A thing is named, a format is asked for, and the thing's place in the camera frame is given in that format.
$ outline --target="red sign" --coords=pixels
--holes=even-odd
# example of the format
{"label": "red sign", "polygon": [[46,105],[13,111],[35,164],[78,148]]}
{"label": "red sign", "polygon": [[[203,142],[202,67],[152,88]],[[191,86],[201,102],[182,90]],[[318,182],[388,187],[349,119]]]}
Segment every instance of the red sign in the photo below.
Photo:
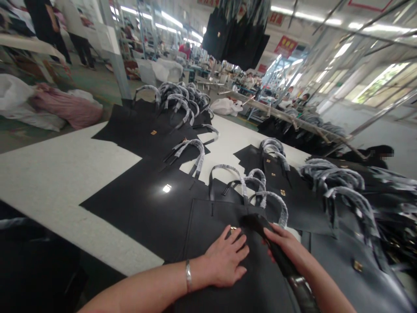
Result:
{"label": "red sign", "polygon": [[197,0],[198,4],[202,4],[208,7],[218,7],[220,0]]}
{"label": "red sign", "polygon": [[277,12],[269,12],[268,23],[281,26],[284,21],[284,15]]}
{"label": "red sign", "polygon": [[297,41],[292,40],[287,36],[282,36],[281,41],[274,50],[274,53],[280,54],[283,58],[287,59],[290,55],[292,55],[297,45]]}
{"label": "red sign", "polygon": [[261,72],[261,73],[265,74],[267,69],[268,68],[266,67],[265,64],[260,64],[259,67],[258,67],[258,72]]}

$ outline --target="gold hardware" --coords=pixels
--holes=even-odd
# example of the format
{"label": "gold hardware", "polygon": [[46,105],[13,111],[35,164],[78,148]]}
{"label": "gold hardware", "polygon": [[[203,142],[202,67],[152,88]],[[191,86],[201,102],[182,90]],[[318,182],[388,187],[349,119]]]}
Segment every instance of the gold hardware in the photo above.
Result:
{"label": "gold hardware", "polygon": [[362,272],[363,265],[355,260],[355,263],[353,264],[353,268],[357,270],[358,272]]}

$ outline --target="pink fabric bundle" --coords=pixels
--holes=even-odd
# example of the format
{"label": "pink fabric bundle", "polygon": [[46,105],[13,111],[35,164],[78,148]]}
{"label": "pink fabric bundle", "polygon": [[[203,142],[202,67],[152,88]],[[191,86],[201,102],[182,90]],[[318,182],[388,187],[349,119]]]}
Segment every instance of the pink fabric bundle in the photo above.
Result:
{"label": "pink fabric bundle", "polygon": [[94,125],[103,114],[103,109],[87,99],[63,93],[45,83],[38,84],[33,103],[36,107],[67,120],[76,130]]}

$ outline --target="red banner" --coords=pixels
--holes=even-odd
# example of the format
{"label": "red banner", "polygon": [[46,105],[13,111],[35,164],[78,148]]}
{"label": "red banner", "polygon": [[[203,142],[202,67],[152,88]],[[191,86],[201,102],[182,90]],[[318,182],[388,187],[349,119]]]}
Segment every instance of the red banner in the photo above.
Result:
{"label": "red banner", "polygon": [[265,74],[267,69],[268,68],[266,67],[265,64],[260,64],[259,67],[258,67],[258,72],[261,72],[261,73]]}
{"label": "red banner", "polygon": [[269,12],[268,23],[281,26],[284,21],[284,15],[277,12]]}
{"label": "red banner", "polygon": [[292,55],[297,45],[297,41],[292,40],[287,36],[282,36],[279,44],[274,50],[274,53],[280,54],[283,58],[287,59]]}

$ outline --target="pants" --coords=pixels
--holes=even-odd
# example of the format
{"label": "pants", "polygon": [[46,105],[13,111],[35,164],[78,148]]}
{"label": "pants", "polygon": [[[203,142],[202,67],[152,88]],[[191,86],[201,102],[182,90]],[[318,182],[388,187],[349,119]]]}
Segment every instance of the pants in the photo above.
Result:
{"label": "pants", "polygon": [[91,68],[94,68],[94,59],[91,56],[91,50],[90,50],[90,43],[86,38],[82,38],[78,35],[75,35],[73,33],[68,33],[70,36],[70,39],[77,50],[77,53],[79,55],[79,59],[81,60],[81,63],[83,65],[87,65]]}

